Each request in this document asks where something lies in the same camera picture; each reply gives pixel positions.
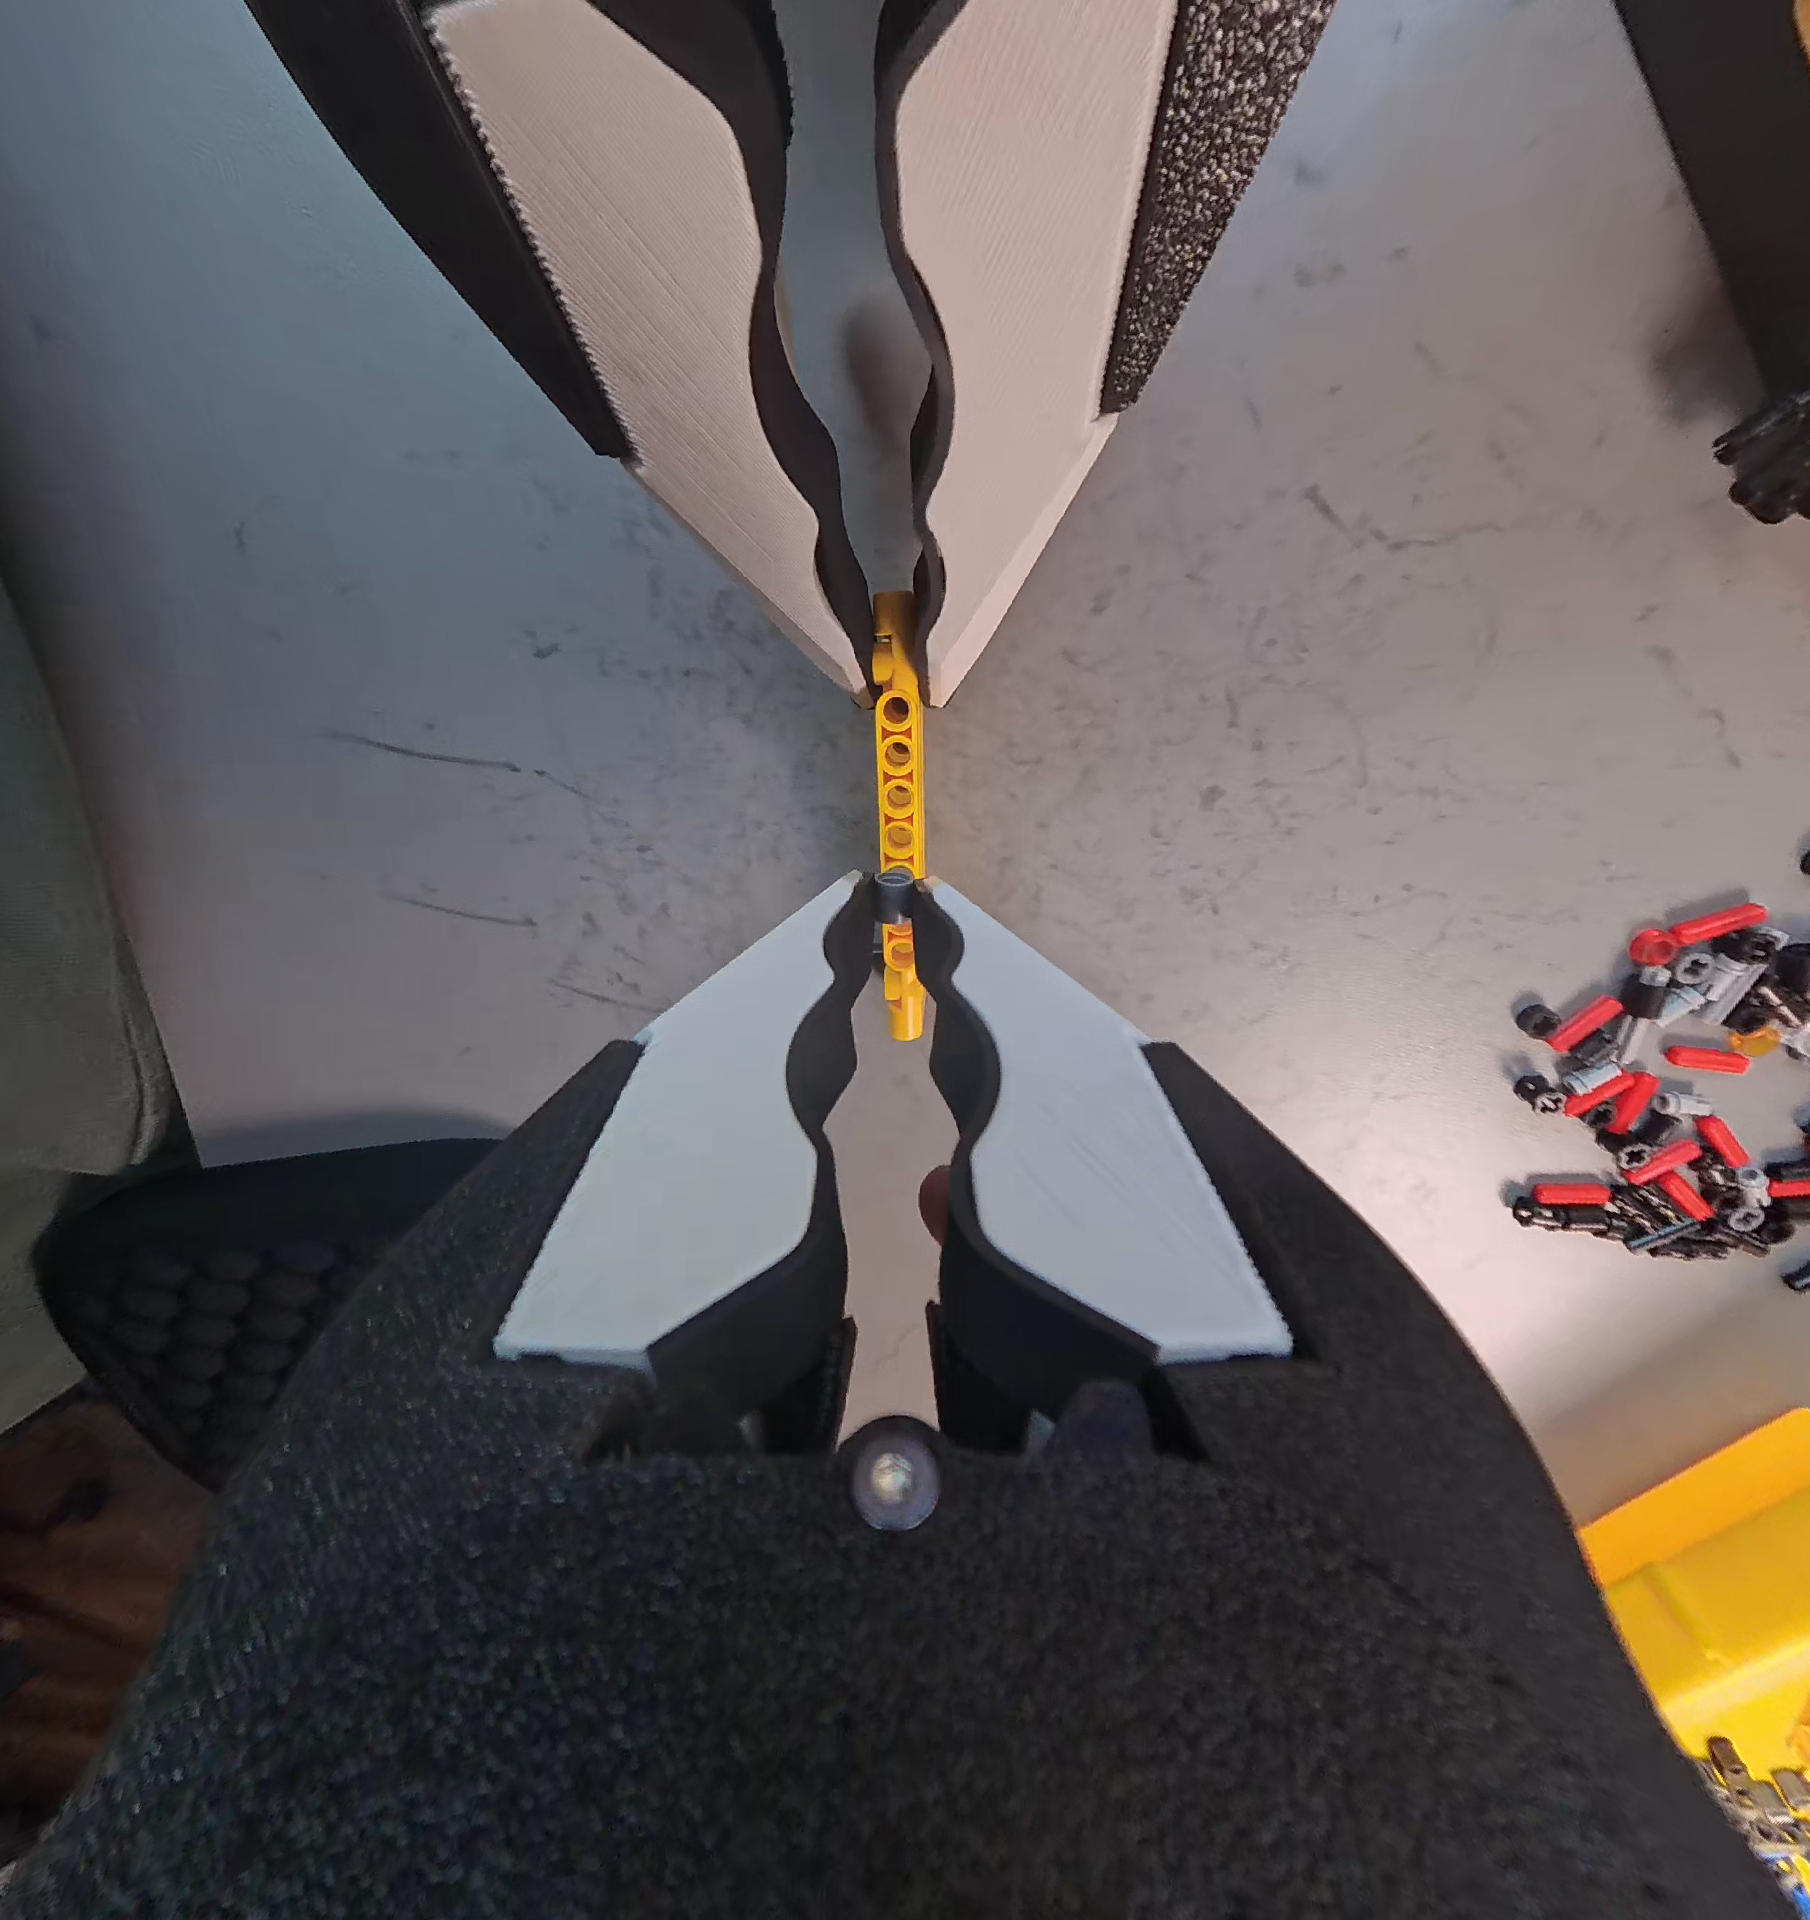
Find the pile of small lego pins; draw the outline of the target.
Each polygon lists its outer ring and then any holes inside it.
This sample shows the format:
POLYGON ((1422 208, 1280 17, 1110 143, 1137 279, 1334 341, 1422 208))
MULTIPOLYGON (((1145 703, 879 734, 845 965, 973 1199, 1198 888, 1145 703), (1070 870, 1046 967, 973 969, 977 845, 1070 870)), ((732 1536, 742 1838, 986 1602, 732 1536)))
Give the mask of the pile of small lego pins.
POLYGON ((1538 1052, 1511 1094, 1604 1161, 1515 1187, 1517 1228, 1668 1261, 1768 1258, 1810 1231, 1810 927, 1756 900, 1647 925, 1613 984, 1521 999, 1511 1021, 1538 1052))

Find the yellow lego beam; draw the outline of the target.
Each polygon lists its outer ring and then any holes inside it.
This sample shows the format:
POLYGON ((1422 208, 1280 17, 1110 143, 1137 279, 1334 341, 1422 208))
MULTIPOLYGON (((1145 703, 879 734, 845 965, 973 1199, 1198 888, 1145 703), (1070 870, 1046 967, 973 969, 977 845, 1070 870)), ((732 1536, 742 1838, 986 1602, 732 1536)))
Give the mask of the yellow lego beam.
MULTIPOLYGON (((876 796, 876 866, 908 866, 924 879, 924 724, 913 659, 917 596, 884 589, 871 600, 871 724, 876 796)), ((895 1042, 913 1042, 924 1027, 924 984, 917 977, 913 921, 876 925, 884 1008, 895 1042)))

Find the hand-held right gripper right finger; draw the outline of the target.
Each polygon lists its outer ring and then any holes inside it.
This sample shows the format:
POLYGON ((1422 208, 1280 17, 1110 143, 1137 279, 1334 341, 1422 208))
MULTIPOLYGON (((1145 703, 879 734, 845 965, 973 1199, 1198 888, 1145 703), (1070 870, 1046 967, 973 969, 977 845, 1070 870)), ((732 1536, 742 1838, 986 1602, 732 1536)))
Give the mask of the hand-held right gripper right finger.
POLYGON ((1182 1448, 1173 1373, 1285 1361, 1297 1339, 1157 1046, 945 883, 924 883, 924 988, 957 1129, 924 1311, 942 1434, 1020 1451, 1116 1382, 1182 1448))

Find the pile of grey lego parts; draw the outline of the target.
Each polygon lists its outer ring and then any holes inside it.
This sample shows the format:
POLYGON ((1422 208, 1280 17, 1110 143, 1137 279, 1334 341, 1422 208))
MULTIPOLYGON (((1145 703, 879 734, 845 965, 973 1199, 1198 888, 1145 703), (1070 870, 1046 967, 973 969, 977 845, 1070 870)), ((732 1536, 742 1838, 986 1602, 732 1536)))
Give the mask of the pile of grey lego parts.
POLYGON ((1810 1918, 1810 1696, 1780 1734, 1756 1729, 1748 1715, 1748 1738, 1709 1735, 1701 1776, 1797 1916, 1810 1918))

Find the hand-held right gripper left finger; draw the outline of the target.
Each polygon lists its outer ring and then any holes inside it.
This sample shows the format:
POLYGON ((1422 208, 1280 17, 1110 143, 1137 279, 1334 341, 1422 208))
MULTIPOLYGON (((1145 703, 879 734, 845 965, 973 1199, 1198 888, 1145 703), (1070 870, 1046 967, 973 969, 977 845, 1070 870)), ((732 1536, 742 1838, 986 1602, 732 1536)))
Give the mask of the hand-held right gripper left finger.
POLYGON ((609 1386, 717 1447, 834 1447, 855 1328, 828 1116, 858 995, 851 871, 635 1035, 493 1333, 504 1377, 609 1386))

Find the yellow lego robot model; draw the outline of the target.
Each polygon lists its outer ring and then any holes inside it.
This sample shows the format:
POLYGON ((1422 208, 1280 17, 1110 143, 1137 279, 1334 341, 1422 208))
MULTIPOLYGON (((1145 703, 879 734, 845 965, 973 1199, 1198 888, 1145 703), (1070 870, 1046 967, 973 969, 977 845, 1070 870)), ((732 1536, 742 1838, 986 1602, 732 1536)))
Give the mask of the yellow lego robot model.
POLYGON ((1713 455, 1751 520, 1810 520, 1810 2, 1615 13, 1762 385, 1713 455))

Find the yellow plastic bin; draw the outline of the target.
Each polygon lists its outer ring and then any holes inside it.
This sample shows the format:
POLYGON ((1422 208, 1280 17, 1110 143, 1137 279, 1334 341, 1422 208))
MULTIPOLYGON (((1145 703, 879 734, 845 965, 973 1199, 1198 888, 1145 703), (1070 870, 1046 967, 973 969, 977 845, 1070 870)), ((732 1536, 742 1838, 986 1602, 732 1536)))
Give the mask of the yellow plastic bin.
POLYGON ((1709 1735, 1748 1738, 1748 1715, 1756 1735, 1797 1718, 1810 1696, 1810 1410, 1671 1474, 1579 1538, 1642 1682, 1700 1773, 1709 1735))

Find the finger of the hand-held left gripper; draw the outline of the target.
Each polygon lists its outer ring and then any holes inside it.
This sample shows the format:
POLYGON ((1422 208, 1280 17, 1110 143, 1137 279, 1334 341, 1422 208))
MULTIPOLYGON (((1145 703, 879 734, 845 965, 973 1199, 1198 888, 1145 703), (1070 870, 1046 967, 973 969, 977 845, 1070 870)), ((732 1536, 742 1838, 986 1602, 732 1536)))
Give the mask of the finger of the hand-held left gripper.
POLYGON ((438 6, 430 36, 633 476, 870 700, 834 445, 776 326, 784 131, 746 6, 438 6))
POLYGON ((1116 425, 1103 383, 1178 13, 879 10, 879 222, 932 363, 912 491, 936 705, 982 657, 1116 425))

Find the person's green sweatshirt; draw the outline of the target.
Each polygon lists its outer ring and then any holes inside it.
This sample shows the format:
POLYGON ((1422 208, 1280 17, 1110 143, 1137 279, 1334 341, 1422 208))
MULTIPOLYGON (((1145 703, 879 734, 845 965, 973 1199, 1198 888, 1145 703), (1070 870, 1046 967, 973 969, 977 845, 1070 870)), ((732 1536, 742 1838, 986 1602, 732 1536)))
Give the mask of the person's green sweatshirt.
POLYGON ((174 1085, 75 770, 0 575, 0 1434, 68 1391, 33 1247, 86 1179, 147 1161, 174 1085))

